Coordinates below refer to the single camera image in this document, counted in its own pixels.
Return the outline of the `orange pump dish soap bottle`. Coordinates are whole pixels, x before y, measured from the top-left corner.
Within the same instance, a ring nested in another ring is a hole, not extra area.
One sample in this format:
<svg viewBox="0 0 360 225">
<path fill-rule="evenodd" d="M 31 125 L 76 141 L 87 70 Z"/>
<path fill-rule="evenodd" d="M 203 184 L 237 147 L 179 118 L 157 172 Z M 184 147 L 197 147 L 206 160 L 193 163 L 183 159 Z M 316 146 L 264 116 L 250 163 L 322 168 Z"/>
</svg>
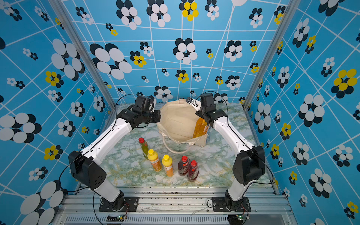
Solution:
<svg viewBox="0 0 360 225">
<path fill-rule="evenodd" d="M 196 122 L 193 138 L 204 136 L 207 134 L 208 129 L 209 124 L 203 118 L 199 118 Z"/>
</svg>

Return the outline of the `cream canvas shopping bag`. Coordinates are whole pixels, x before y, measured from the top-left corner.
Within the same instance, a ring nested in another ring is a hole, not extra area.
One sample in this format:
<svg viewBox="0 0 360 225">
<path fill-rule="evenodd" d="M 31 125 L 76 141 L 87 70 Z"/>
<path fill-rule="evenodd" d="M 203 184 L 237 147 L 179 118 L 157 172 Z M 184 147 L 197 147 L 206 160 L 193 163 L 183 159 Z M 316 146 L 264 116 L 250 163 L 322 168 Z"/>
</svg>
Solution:
<svg viewBox="0 0 360 225">
<path fill-rule="evenodd" d="M 186 102 L 185 99 L 169 101 L 160 109 L 161 119 L 157 123 L 164 146 L 174 154 L 184 154 L 192 149 L 193 146 L 204 147 L 206 145 L 207 133 L 199 137 L 193 137 L 199 116 L 196 109 Z M 184 151 L 171 149 L 165 138 L 171 139 L 177 144 L 188 144 Z"/>
</svg>

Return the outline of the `dark red bottle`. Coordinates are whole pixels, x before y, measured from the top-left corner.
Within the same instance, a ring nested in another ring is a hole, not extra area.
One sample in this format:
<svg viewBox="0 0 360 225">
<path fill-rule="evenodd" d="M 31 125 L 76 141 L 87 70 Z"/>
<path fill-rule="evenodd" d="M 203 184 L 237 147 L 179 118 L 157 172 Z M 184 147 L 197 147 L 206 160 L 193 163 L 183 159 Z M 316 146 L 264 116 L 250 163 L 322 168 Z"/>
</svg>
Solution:
<svg viewBox="0 0 360 225">
<path fill-rule="evenodd" d="M 187 156 L 182 156 L 181 160 L 178 163 L 178 174 L 180 176 L 185 176 L 189 171 L 189 158 Z"/>
<path fill-rule="evenodd" d="M 195 160 L 192 160 L 189 165 L 189 170 L 187 178 L 190 182 L 194 182 L 199 175 L 198 163 Z"/>
</svg>

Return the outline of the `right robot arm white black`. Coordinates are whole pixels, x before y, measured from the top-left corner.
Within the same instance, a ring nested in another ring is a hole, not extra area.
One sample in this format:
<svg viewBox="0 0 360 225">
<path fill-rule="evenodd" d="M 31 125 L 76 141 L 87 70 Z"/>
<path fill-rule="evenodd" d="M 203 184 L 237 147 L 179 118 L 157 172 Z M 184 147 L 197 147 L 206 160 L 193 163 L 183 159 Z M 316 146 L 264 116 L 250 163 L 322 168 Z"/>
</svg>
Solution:
<svg viewBox="0 0 360 225">
<path fill-rule="evenodd" d="M 232 166 L 234 181 L 225 193 L 225 204 L 229 211 L 235 212 L 241 207 L 250 212 L 246 192 L 250 185 L 265 174 L 265 155 L 262 146 L 254 146 L 244 138 L 231 124 L 227 113 L 216 108 L 213 94 L 200 95 L 200 100 L 190 97 L 186 100 L 196 110 L 196 115 L 204 119 L 225 139 L 234 151 L 235 161 Z"/>
</svg>

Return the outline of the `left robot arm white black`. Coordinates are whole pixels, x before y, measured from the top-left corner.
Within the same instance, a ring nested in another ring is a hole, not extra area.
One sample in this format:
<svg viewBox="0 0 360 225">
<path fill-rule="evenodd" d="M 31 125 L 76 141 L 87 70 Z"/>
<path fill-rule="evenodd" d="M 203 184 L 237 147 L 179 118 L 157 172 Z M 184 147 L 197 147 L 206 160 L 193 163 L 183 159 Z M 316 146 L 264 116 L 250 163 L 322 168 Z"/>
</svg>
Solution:
<svg viewBox="0 0 360 225">
<path fill-rule="evenodd" d="M 151 96 L 137 96 L 135 103 L 118 112 L 110 126 L 89 146 L 73 151 L 69 157 L 71 175 L 102 198 L 110 211 L 120 211 L 125 205 L 124 193 L 107 178 L 101 164 L 110 150 L 140 124 L 160 122 L 156 101 Z"/>
</svg>

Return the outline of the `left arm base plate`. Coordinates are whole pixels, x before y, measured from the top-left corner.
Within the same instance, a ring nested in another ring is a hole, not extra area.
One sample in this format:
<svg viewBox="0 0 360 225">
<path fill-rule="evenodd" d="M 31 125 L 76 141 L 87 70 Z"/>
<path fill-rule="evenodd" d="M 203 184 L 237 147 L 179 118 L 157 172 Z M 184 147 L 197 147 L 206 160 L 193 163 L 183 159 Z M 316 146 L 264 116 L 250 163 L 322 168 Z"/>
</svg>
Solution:
<svg viewBox="0 0 360 225">
<path fill-rule="evenodd" d="M 109 202 L 101 198 L 100 212 L 136 212 L 139 205 L 139 197 L 121 197 L 116 202 Z"/>
</svg>

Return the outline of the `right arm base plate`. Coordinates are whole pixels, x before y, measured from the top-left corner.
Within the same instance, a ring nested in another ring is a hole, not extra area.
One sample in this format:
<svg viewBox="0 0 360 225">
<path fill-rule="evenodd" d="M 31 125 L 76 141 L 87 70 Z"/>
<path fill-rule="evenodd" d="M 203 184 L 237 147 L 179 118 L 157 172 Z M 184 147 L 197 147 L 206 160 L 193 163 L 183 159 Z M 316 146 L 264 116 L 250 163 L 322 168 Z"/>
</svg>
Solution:
<svg viewBox="0 0 360 225">
<path fill-rule="evenodd" d="M 233 201 L 230 197 L 212 197 L 209 205 L 214 212 L 251 212 L 251 206 L 247 197 Z"/>
</svg>

